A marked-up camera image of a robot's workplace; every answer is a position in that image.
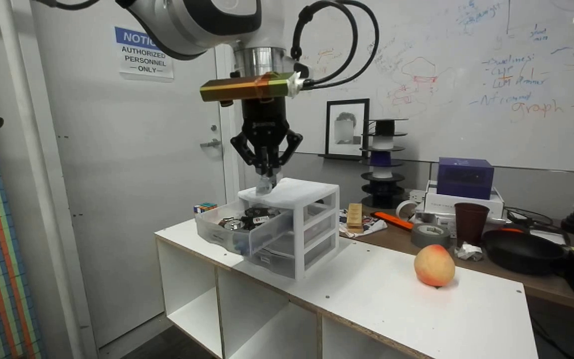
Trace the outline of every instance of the portrait photo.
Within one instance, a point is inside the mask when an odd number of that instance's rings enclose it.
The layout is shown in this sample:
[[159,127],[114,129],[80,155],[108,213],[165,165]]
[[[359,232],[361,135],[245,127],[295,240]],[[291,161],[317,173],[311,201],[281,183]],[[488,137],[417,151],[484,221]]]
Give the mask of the portrait photo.
[[367,143],[369,99],[327,101],[325,155],[361,157]]

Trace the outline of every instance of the printed paper sign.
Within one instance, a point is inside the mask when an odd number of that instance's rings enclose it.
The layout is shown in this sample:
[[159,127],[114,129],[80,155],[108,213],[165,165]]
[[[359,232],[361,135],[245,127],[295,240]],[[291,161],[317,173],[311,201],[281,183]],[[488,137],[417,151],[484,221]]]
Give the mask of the printed paper sign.
[[146,75],[173,79],[173,63],[146,31],[114,27],[120,55],[120,71],[126,75]]

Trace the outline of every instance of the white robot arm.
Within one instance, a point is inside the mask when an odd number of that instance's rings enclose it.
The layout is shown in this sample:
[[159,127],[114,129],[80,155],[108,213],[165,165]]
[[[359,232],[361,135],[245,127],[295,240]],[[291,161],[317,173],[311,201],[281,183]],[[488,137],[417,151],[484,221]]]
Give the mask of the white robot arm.
[[[40,0],[64,9],[80,9],[96,3],[62,3],[58,0]],[[303,135],[289,129],[285,115],[285,95],[301,89],[341,85],[361,75],[379,47],[379,25],[369,5],[359,0],[317,0],[299,11],[293,39],[285,39],[287,0],[118,0],[150,33],[153,43],[175,59],[193,59],[217,43],[229,43],[235,53],[235,69],[227,79],[211,79],[201,87],[205,101],[223,105],[241,99],[243,129],[231,139],[233,147],[247,165],[255,165],[265,177],[265,189],[277,181],[277,171],[293,155]],[[373,19],[375,45],[367,63],[353,75],[335,79],[353,61],[357,47],[357,21],[349,11],[355,5]],[[341,9],[353,29],[351,51],[343,65],[321,77],[311,79],[307,65],[299,63],[301,33],[307,21],[323,7]]]

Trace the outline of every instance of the peach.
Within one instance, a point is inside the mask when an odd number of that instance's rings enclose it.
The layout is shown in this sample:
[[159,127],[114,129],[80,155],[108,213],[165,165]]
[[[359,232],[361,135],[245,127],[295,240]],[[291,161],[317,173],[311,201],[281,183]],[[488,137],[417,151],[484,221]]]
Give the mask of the peach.
[[431,286],[446,286],[454,276],[454,260],[442,244],[427,244],[415,256],[419,280]]

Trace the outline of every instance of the white table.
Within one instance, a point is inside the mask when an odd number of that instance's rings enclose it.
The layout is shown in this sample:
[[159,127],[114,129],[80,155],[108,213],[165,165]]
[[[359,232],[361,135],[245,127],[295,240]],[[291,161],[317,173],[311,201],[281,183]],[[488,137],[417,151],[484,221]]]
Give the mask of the white table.
[[157,231],[167,316],[217,356],[532,359],[522,282],[456,268],[417,280],[413,254],[341,240],[303,280],[207,242],[193,221]]

